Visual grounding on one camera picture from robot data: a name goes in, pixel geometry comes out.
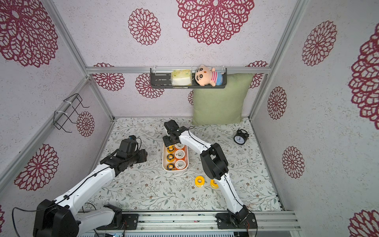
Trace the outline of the black yellow tape roll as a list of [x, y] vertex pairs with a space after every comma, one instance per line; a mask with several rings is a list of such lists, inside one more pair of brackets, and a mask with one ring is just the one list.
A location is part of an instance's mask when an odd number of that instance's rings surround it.
[[168, 154], [166, 157], [166, 160], [168, 163], [174, 163], [175, 162], [175, 156], [174, 154]]
[[167, 166], [166, 166], [166, 169], [167, 169], [168, 171], [173, 171], [173, 170], [175, 170], [175, 169], [176, 169], [175, 164], [174, 164], [174, 163], [168, 163]]

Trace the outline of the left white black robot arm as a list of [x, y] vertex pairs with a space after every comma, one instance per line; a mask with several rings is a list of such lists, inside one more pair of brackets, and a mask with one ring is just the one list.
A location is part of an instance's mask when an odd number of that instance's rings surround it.
[[90, 230], [117, 230], [123, 227], [122, 210], [112, 204], [80, 213], [88, 199], [121, 172], [134, 164], [147, 161], [148, 153], [114, 151], [101, 160], [88, 176], [55, 200], [45, 199], [36, 212], [34, 237], [78, 237]]

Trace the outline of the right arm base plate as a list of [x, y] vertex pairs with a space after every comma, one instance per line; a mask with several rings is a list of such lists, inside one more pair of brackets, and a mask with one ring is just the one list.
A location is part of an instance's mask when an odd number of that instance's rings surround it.
[[255, 214], [247, 209], [246, 206], [237, 213], [228, 210], [227, 213], [217, 213], [218, 229], [257, 229], [258, 224]]

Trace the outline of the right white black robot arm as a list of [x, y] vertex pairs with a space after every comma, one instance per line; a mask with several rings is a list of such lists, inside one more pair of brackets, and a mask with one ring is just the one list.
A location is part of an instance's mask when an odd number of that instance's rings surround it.
[[207, 143], [196, 137], [185, 127], [167, 131], [163, 137], [165, 146], [181, 143], [199, 154], [203, 171], [212, 180], [216, 181], [227, 204], [230, 220], [235, 225], [242, 224], [249, 215], [249, 210], [235, 190], [230, 174], [229, 163], [217, 143]]

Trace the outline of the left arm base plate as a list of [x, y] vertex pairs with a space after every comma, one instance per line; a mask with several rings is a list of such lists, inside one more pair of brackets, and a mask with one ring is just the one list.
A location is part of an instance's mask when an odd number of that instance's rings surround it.
[[110, 224], [96, 230], [136, 230], [139, 214], [116, 214]]

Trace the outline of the orange tape roll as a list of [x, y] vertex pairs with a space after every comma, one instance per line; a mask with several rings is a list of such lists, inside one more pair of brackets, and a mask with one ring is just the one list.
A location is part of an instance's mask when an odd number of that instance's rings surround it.
[[187, 167], [187, 163], [184, 160], [177, 160], [175, 162], [175, 169], [176, 170], [183, 170]]
[[175, 151], [174, 156], [177, 160], [185, 160], [187, 154], [185, 150], [179, 149]]
[[177, 143], [177, 144], [175, 144], [175, 149], [176, 150], [184, 150], [185, 149], [185, 145], [183, 145], [181, 143]]

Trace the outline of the white plastic storage box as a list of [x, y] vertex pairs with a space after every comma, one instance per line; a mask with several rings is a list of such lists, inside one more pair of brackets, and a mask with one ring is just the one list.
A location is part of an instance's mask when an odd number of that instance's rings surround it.
[[187, 169], [188, 169], [188, 166], [189, 166], [189, 153], [188, 153], [188, 147], [187, 146], [185, 146], [185, 151], [186, 151], [186, 154], [187, 154], [187, 156], [186, 156], [186, 158], [185, 158], [185, 162], [187, 163], [187, 167], [185, 168], [185, 169], [183, 169], [183, 170], [173, 170], [173, 171], [168, 171], [167, 169], [166, 169], [166, 166], [167, 166], [167, 164], [168, 164], [168, 162], [167, 162], [167, 160], [166, 160], [166, 157], [167, 157], [167, 155], [168, 155], [168, 153], [167, 153], [167, 151], [166, 151], [166, 149], [167, 149], [167, 147], [163, 144], [163, 147], [162, 147], [162, 168], [164, 169], [164, 171], [166, 171], [166, 172], [170, 172], [170, 173], [181, 173], [181, 172], [184, 172], [184, 171], [186, 171]]

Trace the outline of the yellow tape roll top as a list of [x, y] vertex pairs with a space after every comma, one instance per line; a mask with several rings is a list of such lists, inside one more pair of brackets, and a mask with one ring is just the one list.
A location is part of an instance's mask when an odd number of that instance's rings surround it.
[[166, 151], [167, 151], [167, 153], [169, 153], [169, 154], [173, 154], [173, 153], [175, 153], [175, 146], [172, 145], [172, 146], [167, 147]]

